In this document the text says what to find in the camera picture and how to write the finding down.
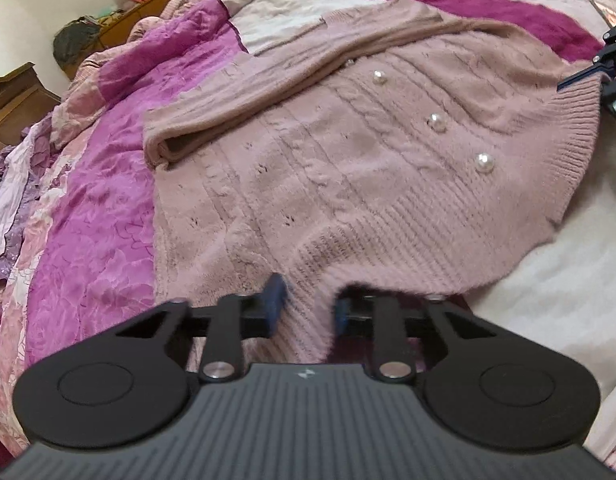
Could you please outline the wooden headboard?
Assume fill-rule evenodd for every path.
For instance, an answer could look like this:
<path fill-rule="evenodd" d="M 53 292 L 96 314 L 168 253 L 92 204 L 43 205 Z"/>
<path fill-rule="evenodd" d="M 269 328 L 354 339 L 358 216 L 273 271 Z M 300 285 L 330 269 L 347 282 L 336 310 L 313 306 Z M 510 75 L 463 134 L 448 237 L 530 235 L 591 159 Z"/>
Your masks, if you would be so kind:
<path fill-rule="evenodd" d="M 59 102 L 60 97 L 42 84 L 31 62 L 0 76 L 0 151 L 19 144 L 22 131 Z"/>

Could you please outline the dark green bag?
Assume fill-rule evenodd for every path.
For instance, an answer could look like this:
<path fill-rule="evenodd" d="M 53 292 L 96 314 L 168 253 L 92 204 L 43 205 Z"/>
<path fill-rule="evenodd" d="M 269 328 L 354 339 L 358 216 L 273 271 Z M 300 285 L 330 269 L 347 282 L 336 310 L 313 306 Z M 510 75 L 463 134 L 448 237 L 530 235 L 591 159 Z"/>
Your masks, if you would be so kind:
<path fill-rule="evenodd" d="M 74 64 L 84 50 L 98 39 L 102 26 L 90 16 L 66 24 L 53 38 L 53 57 L 61 68 Z"/>

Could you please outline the magenta white patchwork blanket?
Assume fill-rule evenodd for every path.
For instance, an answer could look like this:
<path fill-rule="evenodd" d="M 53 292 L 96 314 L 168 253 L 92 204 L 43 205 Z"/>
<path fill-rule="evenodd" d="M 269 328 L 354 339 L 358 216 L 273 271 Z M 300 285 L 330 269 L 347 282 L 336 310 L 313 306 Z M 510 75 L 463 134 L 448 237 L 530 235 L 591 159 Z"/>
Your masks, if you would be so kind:
<path fill-rule="evenodd" d="M 616 46 L 529 0 L 193 0 L 18 152 L 5 479 L 616 479 Z"/>

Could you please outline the lilac floral pillow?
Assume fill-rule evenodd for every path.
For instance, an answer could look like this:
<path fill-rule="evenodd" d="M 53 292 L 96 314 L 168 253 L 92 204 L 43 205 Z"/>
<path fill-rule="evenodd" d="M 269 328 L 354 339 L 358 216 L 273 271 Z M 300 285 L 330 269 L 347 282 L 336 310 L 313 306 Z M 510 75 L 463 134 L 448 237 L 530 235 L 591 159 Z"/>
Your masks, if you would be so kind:
<path fill-rule="evenodd" d="M 39 197 L 43 175 L 54 162 L 51 115 L 32 125 L 17 146 L 0 152 L 0 285 L 20 255 L 24 229 Z"/>

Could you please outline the pink knit cardigan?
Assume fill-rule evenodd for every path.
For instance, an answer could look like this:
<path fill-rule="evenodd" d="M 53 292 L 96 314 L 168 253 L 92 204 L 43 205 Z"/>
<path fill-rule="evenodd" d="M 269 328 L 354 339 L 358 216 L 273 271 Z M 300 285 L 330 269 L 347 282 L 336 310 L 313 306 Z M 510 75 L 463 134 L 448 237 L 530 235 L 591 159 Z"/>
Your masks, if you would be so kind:
<path fill-rule="evenodd" d="M 561 223 L 600 124 L 599 76 L 514 25 L 413 0 L 325 15 L 145 116 L 155 296 L 211 304 L 280 273 L 264 358 L 316 362 L 349 285 L 462 294 Z"/>

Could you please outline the wooden side cabinet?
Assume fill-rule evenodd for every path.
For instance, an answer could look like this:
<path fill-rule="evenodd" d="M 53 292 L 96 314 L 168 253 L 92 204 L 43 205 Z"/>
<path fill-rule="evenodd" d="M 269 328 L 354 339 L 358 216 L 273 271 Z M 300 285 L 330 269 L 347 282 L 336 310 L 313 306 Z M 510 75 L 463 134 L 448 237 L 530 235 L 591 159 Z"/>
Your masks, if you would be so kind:
<path fill-rule="evenodd" d="M 101 52 L 138 39 L 156 18 L 169 20 L 179 6 L 190 0 L 130 0 L 127 5 L 102 18 L 82 16 L 68 23 L 53 39 L 53 56 L 58 67 L 74 79 L 82 62 Z"/>

